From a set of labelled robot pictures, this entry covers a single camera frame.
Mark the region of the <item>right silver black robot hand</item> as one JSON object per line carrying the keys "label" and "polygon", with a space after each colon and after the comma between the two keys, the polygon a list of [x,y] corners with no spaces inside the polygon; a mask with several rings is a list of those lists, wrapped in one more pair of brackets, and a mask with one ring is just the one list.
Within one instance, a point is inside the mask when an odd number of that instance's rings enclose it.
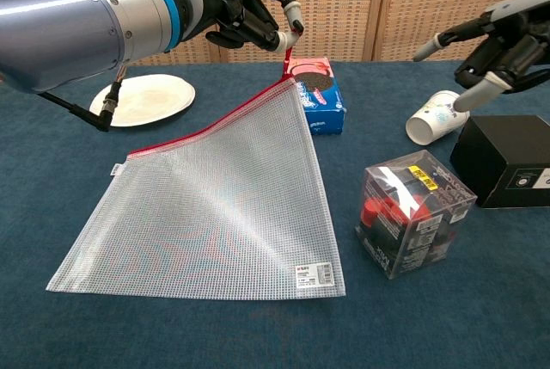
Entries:
{"label": "right silver black robot hand", "polygon": [[413,55],[415,62],[445,47],[480,36],[486,38],[455,70],[465,91],[454,109],[467,112],[498,96],[531,89],[549,80],[549,69],[529,73],[549,62],[549,0],[502,0],[477,18],[435,34]]}

